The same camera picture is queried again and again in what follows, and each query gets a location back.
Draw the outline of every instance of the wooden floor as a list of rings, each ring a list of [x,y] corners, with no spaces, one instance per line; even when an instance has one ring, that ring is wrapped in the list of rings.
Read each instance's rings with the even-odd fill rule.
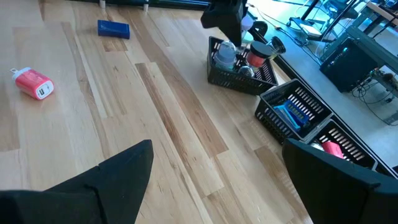
[[[208,36],[223,36],[201,12],[0,2],[0,189],[45,190],[151,139],[136,223],[311,223],[254,117],[259,98],[207,83]],[[129,23],[131,39],[98,37],[98,19]],[[21,93],[13,67],[47,75],[55,93]]]

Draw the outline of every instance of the blue item in basket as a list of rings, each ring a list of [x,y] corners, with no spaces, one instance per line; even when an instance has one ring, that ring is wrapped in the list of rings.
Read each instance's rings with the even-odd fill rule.
[[[291,128],[294,129],[294,131],[300,130],[301,127],[294,121],[285,105],[274,106],[274,110]]]
[[[300,126],[304,127],[310,117],[304,113],[298,106],[296,106],[291,100],[287,100],[284,103],[285,108],[289,114],[293,117],[294,121]]]

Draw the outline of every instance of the computer tower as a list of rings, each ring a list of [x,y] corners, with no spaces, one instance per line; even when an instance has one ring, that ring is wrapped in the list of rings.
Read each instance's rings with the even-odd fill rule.
[[[361,83],[377,62],[354,39],[346,39],[321,65],[320,70],[340,92],[348,92]]]

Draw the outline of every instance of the black jar lid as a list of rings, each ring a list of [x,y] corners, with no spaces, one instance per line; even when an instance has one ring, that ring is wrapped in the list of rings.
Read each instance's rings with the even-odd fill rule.
[[[266,44],[260,41],[254,41],[253,43],[251,43],[250,52],[252,52],[255,56],[258,56],[260,58],[268,58],[269,56],[272,55],[271,47],[267,46]]]
[[[284,43],[282,43],[282,41],[278,37],[276,37],[276,36],[272,37],[271,42],[272,42],[273,46],[276,49],[278,49],[279,54],[283,54],[286,52]]]

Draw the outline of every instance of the black basket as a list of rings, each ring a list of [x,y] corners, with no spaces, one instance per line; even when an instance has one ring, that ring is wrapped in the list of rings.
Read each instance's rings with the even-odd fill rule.
[[[376,169],[376,160],[366,152],[364,146],[352,134],[348,134],[343,128],[338,126],[332,119],[320,128],[316,135],[309,139],[307,143],[311,144],[317,141],[320,144],[327,141],[334,142],[340,146],[345,160],[372,170]]]
[[[278,85],[269,60],[266,60],[262,64],[262,67],[256,71],[255,78],[240,75],[238,73],[238,70],[242,66],[247,65],[246,57],[248,56],[248,49],[246,49],[242,54],[236,55],[237,60],[233,71],[217,67],[213,57],[219,49],[222,41],[223,40],[215,37],[209,37],[209,52],[207,59],[207,80],[209,83],[252,95],[260,95],[271,87]]]
[[[287,138],[305,141],[331,115],[329,108],[296,79],[267,91],[260,97],[261,100],[255,114],[256,118],[281,144]],[[309,117],[307,124],[297,132],[274,110],[274,106],[283,105],[287,100],[291,100]]]

